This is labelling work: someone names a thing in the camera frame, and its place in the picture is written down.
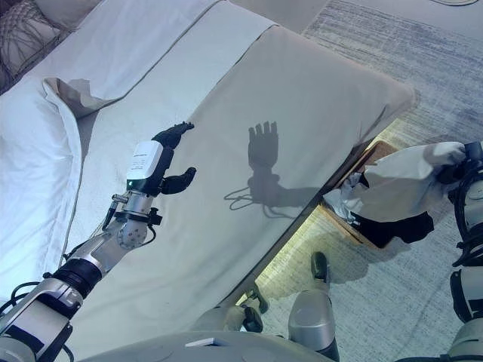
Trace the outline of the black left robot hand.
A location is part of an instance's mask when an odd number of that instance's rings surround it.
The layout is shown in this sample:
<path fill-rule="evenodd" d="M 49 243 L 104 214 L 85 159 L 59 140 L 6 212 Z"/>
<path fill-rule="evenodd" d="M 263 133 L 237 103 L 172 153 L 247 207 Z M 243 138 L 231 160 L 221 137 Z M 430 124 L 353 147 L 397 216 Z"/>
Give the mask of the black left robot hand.
<path fill-rule="evenodd" d="M 137 191 L 157 197 L 186 190 L 194 179 L 196 169 L 189 167 L 177 176 L 165 176 L 171 166 L 174 150 L 182 135 L 194 128 L 191 122 L 183 122 L 156 134 L 151 140 L 138 143 L 126 175 L 127 191 Z"/>

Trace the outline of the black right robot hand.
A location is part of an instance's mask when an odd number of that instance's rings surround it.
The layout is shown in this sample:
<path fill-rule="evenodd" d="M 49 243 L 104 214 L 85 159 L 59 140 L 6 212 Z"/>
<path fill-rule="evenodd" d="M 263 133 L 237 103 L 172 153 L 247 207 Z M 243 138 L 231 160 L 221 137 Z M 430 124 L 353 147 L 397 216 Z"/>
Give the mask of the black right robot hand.
<path fill-rule="evenodd" d="M 436 180 L 450 185 L 465 179 L 471 173 L 482 169 L 482 141 L 465 144 L 465 159 L 459 164 L 444 166 Z"/>

